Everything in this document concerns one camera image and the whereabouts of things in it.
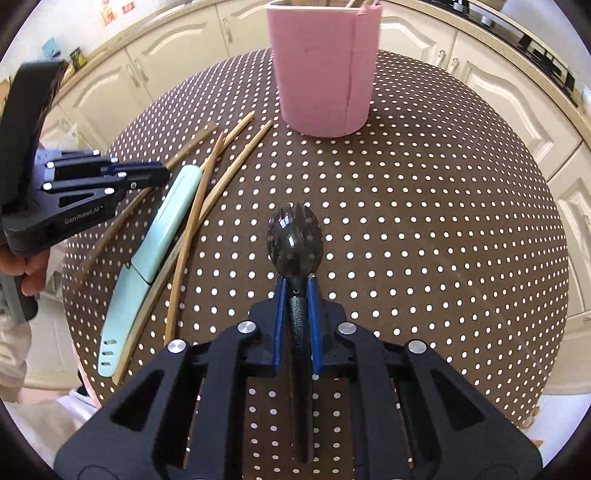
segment cabinet door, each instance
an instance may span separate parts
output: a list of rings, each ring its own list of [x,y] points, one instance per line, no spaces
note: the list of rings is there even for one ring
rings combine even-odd
[[[581,145],[566,165],[548,182],[548,186],[558,206],[569,249],[569,314],[581,308],[591,310],[591,151],[589,147]]]
[[[64,139],[71,135],[73,129],[75,138],[73,137],[72,140],[77,140],[77,148],[81,150],[90,148],[86,139],[79,132],[75,133],[77,126],[73,125],[68,120],[64,110],[56,105],[45,118],[39,142],[45,148],[58,148],[60,144],[63,144]]]
[[[215,7],[170,22],[128,45],[127,51],[154,99],[228,58]]]
[[[382,3],[379,48],[447,68],[457,30],[425,14]]]
[[[554,102],[489,47],[458,33],[448,71],[493,107],[523,140],[548,180],[581,141]]]
[[[267,0],[231,0],[217,5],[230,56],[270,48]]]
[[[121,50],[81,80],[60,106],[92,145],[105,150],[151,103],[131,59]]]
[[[566,320],[564,336],[544,388],[549,395],[591,393],[591,312]]]

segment logo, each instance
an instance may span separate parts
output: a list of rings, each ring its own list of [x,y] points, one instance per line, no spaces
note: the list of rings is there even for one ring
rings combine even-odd
[[[83,218],[89,217],[91,215],[94,215],[95,213],[99,213],[100,210],[103,208],[103,206],[99,206],[99,207],[94,207],[90,210],[87,210],[83,213],[78,213],[76,216],[71,217],[71,218],[67,218],[64,223],[66,225],[69,225],[70,223],[74,223],[77,222],[78,220],[82,220]]]

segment cabinet handle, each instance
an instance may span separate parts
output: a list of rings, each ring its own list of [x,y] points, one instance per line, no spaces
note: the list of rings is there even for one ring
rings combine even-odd
[[[142,67],[142,64],[139,62],[139,59],[135,59],[135,66],[138,68],[138,72],[141,75],[144,82],[148,83],[150,81],[150,78],[145,74],[144,68]]]
[[[435,60],[435,66],[439,67],[443,60],[445,59],[446,52],[445,50],[439,50],[439,55],[437,56],[437,60]]]
[[[234,39],[232,37],[232,30],[230,30],[230,25],[228,25],[228,21],[226,17],[223,18],[223,27],[226,30],[226,36],[228,37],[228,43],[233,43]]]
[[[127,72],[129,73],[129,76],[131,77],[131,79],[134,81],[134,85],[136,88],[140,88],[142,85],[139,82],[139,80],[135,77],[135,72],[133,70],[133,68],[131,68],[131,65],[127,64]]]
[[[449,73],[449,75],[453,75],[453,72],[456,71],[456,68],[458,67],[459,64],[460,64],[460,60],[457,57],[453,57],[452,61],[449,64],[449,68],[447,69],[447,72]]]

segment stove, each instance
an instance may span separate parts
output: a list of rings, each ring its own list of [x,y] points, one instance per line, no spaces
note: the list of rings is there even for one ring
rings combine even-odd
[[[469,0],[421,0],[447,10],[484,28],[509,44],[540,69],[569,98],[574,106],[575,79],[564,60],[525,28],[515,25],[500,12]]]

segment hand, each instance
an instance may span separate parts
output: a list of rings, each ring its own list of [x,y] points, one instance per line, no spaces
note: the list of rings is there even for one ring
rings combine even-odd
[[[45,288],[49,250],[45,250],[31,258],[15,257],[7,246],[0,247],[0,273],[22,279],[21,290],[28,297],[39,293]]]

